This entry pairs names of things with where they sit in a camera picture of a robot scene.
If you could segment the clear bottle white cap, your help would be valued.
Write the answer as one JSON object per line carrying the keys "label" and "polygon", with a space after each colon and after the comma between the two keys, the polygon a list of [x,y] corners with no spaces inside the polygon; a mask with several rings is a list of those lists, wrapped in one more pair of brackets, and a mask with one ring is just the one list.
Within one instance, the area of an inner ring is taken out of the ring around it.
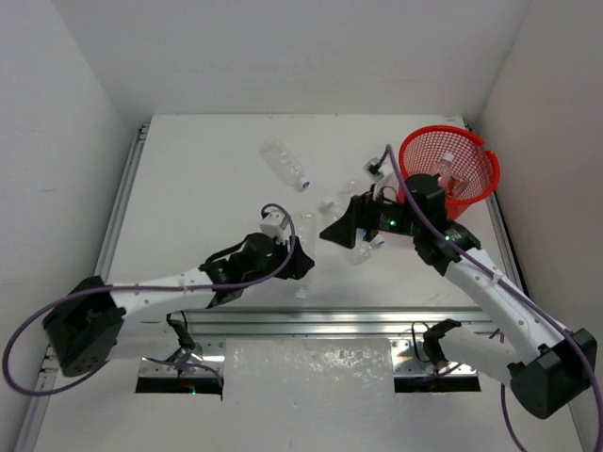
{"label": "clear bottle white cap", "polygon": [[[350,203],[350,198],[354,195],[361,195],[363,184],[358,180],[349,180],[337,192],[336,195],[329,195],[324,198],[318,207],[323,216],[324,226],[329,227],[345,214]],[[364,240],[365,231],[356,230],[355,247],[351,250],[344,249],[345,256],[354,266],[360,266],[372,257],[372,248]]]}

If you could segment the clear bottle blue-white cap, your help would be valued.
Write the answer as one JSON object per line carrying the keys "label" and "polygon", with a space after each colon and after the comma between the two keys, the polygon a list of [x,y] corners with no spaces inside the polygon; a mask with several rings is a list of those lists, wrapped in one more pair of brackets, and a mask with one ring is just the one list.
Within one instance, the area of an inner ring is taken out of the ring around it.
{"label": "clear bottle blue-white cap", "polygon": [[[318,222],[316,215],[312,212],[298,212],[293,219],[302,250],[309,258],[314,260],[318,241]],[[312,279],[313,271],[309,270],[298,282],[295,292],[296,299],[306,300],[309,298]]]}

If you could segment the clear bottle top blue cap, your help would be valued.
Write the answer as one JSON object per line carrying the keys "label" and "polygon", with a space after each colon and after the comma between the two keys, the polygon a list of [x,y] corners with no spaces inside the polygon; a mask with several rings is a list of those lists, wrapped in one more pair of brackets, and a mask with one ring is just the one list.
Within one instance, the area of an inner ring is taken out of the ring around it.
{"label": "clear bottle top blue cap", "polygon": [[266,139],[260,146],[259,155],[285,185],[297,191],[304,191],[311,185],[300,161],[278,138]]}

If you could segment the large clear bottle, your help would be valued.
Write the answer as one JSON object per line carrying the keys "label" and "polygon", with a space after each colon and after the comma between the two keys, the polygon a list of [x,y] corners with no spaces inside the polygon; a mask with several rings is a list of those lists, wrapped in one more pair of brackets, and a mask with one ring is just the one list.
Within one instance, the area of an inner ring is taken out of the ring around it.
{"label": "large clear bottle", "polygon": [[452,163],[454,162],[454,154],[445,152],[439,161],[435,174],[437,175],[438,185],[445,190],[449,197],[460,183],[459,177],[452,171]]}

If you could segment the red cap red label bottle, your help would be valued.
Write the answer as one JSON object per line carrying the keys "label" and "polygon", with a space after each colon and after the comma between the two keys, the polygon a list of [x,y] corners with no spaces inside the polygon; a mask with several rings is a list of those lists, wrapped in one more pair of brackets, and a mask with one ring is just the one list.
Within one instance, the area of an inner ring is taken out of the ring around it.
{"label": "red cap red label bottle", "polygon": [[460,199],[468,186],[469,182],[461,175],[451,174],[446,184],[447,197],[450,199]]}

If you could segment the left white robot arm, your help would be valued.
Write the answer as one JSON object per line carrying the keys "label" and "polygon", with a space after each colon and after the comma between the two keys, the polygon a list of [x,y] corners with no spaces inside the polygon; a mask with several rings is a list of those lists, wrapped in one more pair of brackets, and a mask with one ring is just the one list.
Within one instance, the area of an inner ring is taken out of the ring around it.
{"label": "left white robot arm", "polygon": [[258,231],[190,270],[122,285],[86,278],[50,310],[42,327],[68,378],[122,358],[171,361],[177,350],[196,347],[179,317],[183,312],[221,307],[273,279],[295,282],[296,296],[307,293],[319,238],[315,221],[291,218],[269,204]]}

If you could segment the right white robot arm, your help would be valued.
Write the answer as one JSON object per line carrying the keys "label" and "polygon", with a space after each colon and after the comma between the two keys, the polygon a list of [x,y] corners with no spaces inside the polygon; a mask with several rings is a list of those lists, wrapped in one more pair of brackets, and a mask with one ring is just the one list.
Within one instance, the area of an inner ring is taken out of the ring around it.
{"label": "right white robot arm", "polygon": [[595,378],[597,342],[585,329],[569,331],[534,305],[497,269],[479,240],[450,221],[444,194],[433,177],[411,178],[414,196],[404,203],[355,198],[358,228],[409,235],[420,258],[465,292],[504,334],[497,343],[446,319],[423,334],[423,350],[439,366],[465,363],[511,389],[530,414],[547,419],[587,389],[602,391]]}

